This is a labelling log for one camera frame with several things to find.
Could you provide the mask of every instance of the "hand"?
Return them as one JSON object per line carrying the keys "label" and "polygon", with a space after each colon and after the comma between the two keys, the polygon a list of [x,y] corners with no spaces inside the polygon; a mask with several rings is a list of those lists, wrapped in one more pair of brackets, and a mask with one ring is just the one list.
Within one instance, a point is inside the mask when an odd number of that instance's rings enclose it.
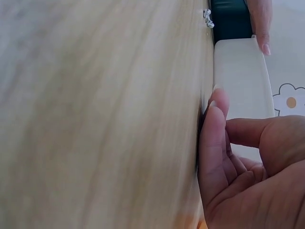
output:
{"label": "hand", "polygon": [[269,29],[272,20],[272,0],[247,0],[251,24],[257,42],[266,55],[270,55]]}
{"label": "hand", "polygon": [[[305,228],[305,117],[225,121],[229,102],[211,96],[200,136],[198,180],[212,229]],[[263,165],[230,143],[256,147]]]}

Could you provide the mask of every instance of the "fingernail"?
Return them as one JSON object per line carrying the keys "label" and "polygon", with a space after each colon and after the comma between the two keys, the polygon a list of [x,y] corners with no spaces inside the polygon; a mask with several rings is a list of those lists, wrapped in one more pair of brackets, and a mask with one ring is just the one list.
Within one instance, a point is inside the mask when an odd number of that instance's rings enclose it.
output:
{"label": "fingernail", "polygon": [[266,55],[268,55],[268,56],[271,55],[270,46],[268,44],[263,45],[263,50]]}
{"label": "fingernail", "polygon": [[217,106],[217,103],[216,103],[216,101],[215,101],[215,100],[211,101],[211,103],[210,103],[210,107],[211,107],[211,106]]}
{"label": "fingernail", "polygon": [[214,87],[213,87],[213,92],[214,92],[216,89],[223,89],[223,87],[220,86],[219,84],[215,84]]}

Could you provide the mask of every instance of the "light wooden board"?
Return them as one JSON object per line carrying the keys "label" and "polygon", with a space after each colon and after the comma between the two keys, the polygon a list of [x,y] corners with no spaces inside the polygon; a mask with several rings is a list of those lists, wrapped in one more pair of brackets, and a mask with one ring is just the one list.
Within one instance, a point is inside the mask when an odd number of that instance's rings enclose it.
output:
{"label": "light wooden board", "polygon": [[202,1],[0,5],[0,228],[172,228],[213,67]]}

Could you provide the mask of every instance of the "finger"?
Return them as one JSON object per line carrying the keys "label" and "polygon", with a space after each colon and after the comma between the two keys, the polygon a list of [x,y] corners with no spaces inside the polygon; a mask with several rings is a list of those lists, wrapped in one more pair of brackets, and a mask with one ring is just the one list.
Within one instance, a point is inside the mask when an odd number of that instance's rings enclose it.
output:
{"label": "finger", "polygon": [[211,101],[216,101],[217,107],[223,112],[224,117],[226,118],[229,111],[229,97],[222,88],[217,88],[218,86],[215,86],[216,89],[214,89],[211,98],[209,100],[209,104]]}
{"label": "finger", "polygon": [[211,102],[200,135],[198,182],[206,208],[211,200],[228,187],[223,169],[223,142],[225,118],[223,112]]}
{"label": "finger", "polygon": [[253,21],[257,43],[265,55],[271,55],[269,30],[272,18],[272,2],[271,0],[261,0],[257,1],[255,6]]}
{"label": "finger", "polygon": [[226,122],[226,130],[232,144],[259,147],[264,129],[271,123],[270,119],[236,118]]}
{"label": "finger", "polygon": [[217,196],[217,198],[215,198],[212,201],[211,203],[212,207],[219,205],[226,199],[233,198],[234,196],[245,191],[254,184],[255,184],[255,176],[252,171],[246,171],[242,173],[240,176],[236,178],[236,180],[232,182],[232,184],[228,188],[226,188],[223,192],[221,192]]}
{"label": "finger", "polygon": [[262,163],[252,161],[244,157],[240,157],[239,159],[245,165],[247,171],[253,172],[255,177],[255,183],[261,182],[268,178],[267,172]]}
{"label": "finger", "polygon": [[263,29],[257,29],[256,33],[257,43],[260,48],[260,50],[263,52],[263,54],[270,56],[271,50],[270,50],[270,35],[265,28]]}
{"label": "finger", "polygon": [[[226,119],[229,111],[229,97],[225,93],[222,88],[219,88],[218,85],[215,86],[214,92],[211,95],[210,101],[216,101],[217,107],[223,112],[224,118]],[[227,137],[227,133],[225,133],[225,141],[222,144],[223,149],[223,168],[224,173],[227,177],[228,184],[231,184],[237,177],[238,173],[241,172],[240,167],[237,169],[234,167],[234,163],[231,158],[234,158],[232,155],[231,144],[229,138]]]}

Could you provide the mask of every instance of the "flower pattern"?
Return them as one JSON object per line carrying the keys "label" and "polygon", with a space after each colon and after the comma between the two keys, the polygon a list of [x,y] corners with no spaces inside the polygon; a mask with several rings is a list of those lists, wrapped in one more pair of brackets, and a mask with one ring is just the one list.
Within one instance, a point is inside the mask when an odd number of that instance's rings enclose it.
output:
{"label": "flower pattern", "polygon": [[290,83],[280,86],[278,94],[273,96],[274,109],[278,116],[305,115],[305,88],[294,87]]}

